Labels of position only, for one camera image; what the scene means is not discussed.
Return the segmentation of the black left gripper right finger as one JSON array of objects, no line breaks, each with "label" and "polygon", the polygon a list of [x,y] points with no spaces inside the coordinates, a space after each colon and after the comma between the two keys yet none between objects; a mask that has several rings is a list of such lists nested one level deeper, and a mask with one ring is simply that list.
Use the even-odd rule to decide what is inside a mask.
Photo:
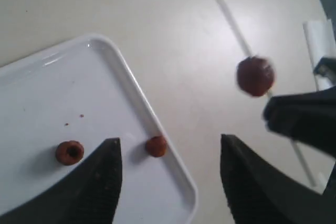
[{"label": "black left gripper right finger", "polygon": [[234,135],[221,135],[220,175],[235,223],[335,223],[335,199],[288,177]]}]

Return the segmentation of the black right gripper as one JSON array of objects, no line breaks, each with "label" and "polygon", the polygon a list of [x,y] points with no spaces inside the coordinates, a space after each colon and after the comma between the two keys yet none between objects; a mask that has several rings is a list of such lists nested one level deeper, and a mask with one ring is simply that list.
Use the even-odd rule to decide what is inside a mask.
[{"label": "black right gripper", "polygon": [[[313,73],[335,86],[335,58],[322,57]],[[263,118],[270,131],[335,157],[335,87],[274,96],[265,106]]]}]

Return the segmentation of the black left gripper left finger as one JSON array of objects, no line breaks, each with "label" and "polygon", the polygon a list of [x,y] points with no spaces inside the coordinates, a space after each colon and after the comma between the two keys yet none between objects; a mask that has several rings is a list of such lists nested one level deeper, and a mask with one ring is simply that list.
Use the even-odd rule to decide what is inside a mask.
[{"label": "black left gripper left finger", "polygon": [[71,173],[1,223],[112,223],[122,186],[119,138],[104,140]]}]

